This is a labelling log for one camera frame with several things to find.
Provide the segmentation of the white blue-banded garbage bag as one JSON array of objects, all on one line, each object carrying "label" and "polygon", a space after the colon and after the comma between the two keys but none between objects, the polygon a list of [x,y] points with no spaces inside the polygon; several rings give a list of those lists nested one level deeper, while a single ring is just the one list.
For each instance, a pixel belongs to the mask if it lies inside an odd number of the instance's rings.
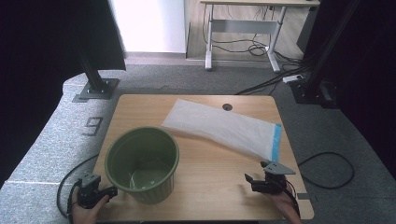
[{"label": "white blue-banded garbage bag", "polygon": [[268,161],[279,161],[280,124],[177,99],[162,123]]}]

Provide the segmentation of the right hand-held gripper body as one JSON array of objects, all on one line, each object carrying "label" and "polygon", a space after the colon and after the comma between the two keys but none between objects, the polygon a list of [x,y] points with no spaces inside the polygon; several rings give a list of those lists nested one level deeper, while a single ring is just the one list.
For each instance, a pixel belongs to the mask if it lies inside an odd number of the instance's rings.
[{"label": "right hand-held gripper body", "polygon": [[279,162],[270,161],[270,164],[263,168],[264,180],[259,186],[251,186],[253,191],[278,194],[287,188],[286,175],[295,175],[295,172]]}]

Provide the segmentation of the green plastic bin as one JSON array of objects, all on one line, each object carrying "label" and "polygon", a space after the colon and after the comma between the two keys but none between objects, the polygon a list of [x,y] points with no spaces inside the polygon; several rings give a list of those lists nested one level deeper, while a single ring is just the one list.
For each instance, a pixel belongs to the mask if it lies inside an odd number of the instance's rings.
[{"label": "green plastic bin", "polygon": [[174,189],[179,154],[177,141],[163,129],[135,128],[108,149],[106,177],[139,203],[161,203]]}]

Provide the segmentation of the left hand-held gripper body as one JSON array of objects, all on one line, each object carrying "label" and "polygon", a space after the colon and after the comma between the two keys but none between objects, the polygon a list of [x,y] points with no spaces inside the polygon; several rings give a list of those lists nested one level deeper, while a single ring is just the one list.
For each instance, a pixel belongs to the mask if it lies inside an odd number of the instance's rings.
[{"label": "left hand-held gripper body", "polygon": [[107,189],[99,190],[101,176],[86,174],[80,179],[78,187],[78,204],[83,208],[94,208],[108,194]]}]

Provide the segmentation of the white wall panel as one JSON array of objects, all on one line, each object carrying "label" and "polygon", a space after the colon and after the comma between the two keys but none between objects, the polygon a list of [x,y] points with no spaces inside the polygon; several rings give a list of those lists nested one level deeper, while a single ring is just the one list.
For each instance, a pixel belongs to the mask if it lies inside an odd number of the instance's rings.
[{"label": "white wall panel", "polygon": [[186,53],[185,0],[110,0],[126,52]]}]

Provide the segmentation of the black metal stand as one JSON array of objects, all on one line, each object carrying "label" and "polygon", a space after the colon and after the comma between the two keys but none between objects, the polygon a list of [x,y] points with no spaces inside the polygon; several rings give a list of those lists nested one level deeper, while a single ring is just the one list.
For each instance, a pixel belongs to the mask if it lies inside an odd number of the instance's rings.
[{"label": "black metal stand", "polygon": [[361,0],[320,0],[320,6],[308,14],[312,25],[307,40],[303,65],[307,80],[290,84],[295,102],[305,105],[330,105],[335,99],[323,79],[341,35]]},{"label": "black metal stand", "polygon": [[89,100],[109,100],[119,84],[117,78],[102,78],[96,68],[89,62],[84,51],[78,52],[78,61],[88,79],[80,94],[77,94],[74,103],[87,103]]}]

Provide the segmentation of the person's left hand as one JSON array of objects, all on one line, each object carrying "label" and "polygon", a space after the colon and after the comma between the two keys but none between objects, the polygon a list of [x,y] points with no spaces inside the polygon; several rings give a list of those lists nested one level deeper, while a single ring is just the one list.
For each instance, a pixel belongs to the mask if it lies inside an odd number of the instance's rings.
[{"label": "person's left hand", "polygon": [[72,196],[72,220],[73,224],[96,224],[100,210],[109,201],[109,197],[104,196],[93,208],[86,209],[78,205],[78,196]]}]

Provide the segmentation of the black curtain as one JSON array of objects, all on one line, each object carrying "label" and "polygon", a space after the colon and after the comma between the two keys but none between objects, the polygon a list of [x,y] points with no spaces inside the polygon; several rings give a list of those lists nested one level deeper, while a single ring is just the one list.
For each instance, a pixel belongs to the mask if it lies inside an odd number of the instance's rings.
[{"label": "black curtain", "polygon": [[123,70],[109,0],[0,0],[0,188],[84,72]]},{"label": "black curtain", "polygon": [[396,177],[396,0],[360,1],[323,81]]}]

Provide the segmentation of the person's right hand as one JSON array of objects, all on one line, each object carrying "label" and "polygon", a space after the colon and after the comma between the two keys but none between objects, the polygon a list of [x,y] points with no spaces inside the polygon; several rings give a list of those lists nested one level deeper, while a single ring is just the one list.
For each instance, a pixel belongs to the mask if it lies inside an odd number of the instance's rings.
[{"label": "person's right hand", "polygon": [[276,209],[281,213],[282,216],[284,213],[290,212],[295,212],[297,214],[294,209],[294,205],[292,199],[290,198],[290,195],[291,192],[289,189],[286,189],[285,191],[282,191],[278,194],[265,193],[265,196],[270,199],[270,201],[275,205]]}]

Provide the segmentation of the white desk frame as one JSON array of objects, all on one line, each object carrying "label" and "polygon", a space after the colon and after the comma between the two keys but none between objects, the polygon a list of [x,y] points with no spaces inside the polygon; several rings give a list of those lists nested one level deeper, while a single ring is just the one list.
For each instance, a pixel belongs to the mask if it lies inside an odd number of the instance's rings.
[{"label": "white desk frame", "polygon": [[[200,0],[202,4],[209,6],[209,18],[207,25],[207,43],[205,50],[205,69],[212,69],[212,35],[214,33],[234,34],[264,34],[270,35],[271,41],[265,48],[269,62],[276,73],[280,68],[276,61],[275,46],[278,39],[283,20],[288,7],[318,7],[319,0]],[[280,14],[275,21],[239,21],[218,20],[214,18],[215,6],[258,6],[258,7],[280,7]]]}]

